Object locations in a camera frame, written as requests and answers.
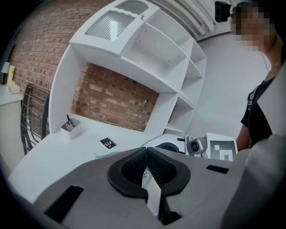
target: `teal object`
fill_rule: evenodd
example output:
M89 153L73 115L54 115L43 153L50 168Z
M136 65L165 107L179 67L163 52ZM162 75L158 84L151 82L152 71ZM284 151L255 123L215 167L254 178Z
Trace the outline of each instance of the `teal object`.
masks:
M105 158L105 157L109 157L109 156L112 156L112 155L118 154L118 153L121 153L121 151L119 151L119 152L112 152L112 153L109 153L109 154L104 155L104 156L95 157L95 160L96 160L96 159Z

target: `white shelving unit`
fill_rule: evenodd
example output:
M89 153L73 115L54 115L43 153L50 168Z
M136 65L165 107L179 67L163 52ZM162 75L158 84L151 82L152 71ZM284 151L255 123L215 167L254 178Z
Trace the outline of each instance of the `white shelving unit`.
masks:
M116 0L79 28L55 73L51 133L70 113L80 70L87 62L160 93L146 134L185 133L202 89L206 56L191 35L158 6L145 0ZM67 90L59 100L62 88Z

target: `pen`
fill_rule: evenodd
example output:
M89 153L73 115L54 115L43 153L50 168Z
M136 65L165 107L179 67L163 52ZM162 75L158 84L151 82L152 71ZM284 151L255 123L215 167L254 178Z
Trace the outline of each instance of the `pen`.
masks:
M68 124L70 124L70 126L72 126L73 128L75 128L75 125L72 123L72 121L70 120L70 117L67 114L67 120L68 120Z

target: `black t-shirt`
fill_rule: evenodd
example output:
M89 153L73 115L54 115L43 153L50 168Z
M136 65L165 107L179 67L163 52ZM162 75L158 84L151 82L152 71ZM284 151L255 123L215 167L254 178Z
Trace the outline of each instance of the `black t-shirt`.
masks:
M273 79L266 82L262 81L262 83L248 95L248 104L241 123L249 129L251 147L256 142L272 135L268 121L259 107L257 100L265 92Z

